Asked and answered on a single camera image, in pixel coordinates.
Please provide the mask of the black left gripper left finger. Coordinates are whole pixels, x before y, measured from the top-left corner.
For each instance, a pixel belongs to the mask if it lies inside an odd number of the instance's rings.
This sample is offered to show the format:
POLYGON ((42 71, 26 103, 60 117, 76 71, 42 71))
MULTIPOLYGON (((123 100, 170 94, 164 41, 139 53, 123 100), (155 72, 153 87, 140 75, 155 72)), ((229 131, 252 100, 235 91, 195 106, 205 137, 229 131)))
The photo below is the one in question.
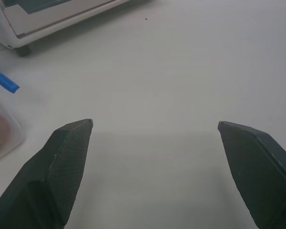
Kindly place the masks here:
POLYGON ((93 121, 55 130, 0 197, 0 229, 64 229, 82 181, 93 121))

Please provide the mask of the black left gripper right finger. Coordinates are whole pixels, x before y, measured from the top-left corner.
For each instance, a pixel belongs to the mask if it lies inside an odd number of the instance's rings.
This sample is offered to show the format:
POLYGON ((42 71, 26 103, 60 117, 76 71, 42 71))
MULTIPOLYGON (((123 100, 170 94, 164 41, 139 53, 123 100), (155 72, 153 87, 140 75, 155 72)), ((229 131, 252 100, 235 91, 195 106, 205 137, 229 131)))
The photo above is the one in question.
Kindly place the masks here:
POLYGON ((268 133, 218 123, 236 187, 259 229, 286 229, 286 151, 268 133))

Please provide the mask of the clear plastic container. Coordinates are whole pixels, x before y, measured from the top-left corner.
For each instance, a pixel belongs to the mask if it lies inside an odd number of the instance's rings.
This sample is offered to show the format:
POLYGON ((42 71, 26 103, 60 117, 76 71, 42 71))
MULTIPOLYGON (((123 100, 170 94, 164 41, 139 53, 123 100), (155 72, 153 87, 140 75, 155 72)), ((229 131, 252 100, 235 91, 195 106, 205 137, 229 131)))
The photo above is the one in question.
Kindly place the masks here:
POLYGON ((0 101, 0 159, 19 146, 23 134, 17 120, 0 101))

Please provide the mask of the white countertop oven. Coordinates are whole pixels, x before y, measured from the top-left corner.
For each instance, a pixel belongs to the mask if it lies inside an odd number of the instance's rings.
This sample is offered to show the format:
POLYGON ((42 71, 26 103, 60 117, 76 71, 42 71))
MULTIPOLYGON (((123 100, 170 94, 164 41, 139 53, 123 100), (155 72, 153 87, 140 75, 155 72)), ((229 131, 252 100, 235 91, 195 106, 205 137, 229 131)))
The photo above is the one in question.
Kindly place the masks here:
POLYGON ((0 0, 0 44, 23 57, 28 45, 131 0, 0 0))

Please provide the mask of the blue container lid clip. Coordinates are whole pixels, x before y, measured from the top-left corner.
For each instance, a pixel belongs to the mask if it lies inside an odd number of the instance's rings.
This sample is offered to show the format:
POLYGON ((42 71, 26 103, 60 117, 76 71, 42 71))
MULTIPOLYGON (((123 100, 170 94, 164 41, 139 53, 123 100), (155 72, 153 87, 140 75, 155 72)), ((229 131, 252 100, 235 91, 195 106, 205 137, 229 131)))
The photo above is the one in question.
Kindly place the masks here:
POLYGON ((10 78, 0 72, 0 85, 11 93, 15 93, 20 87, 10 78))

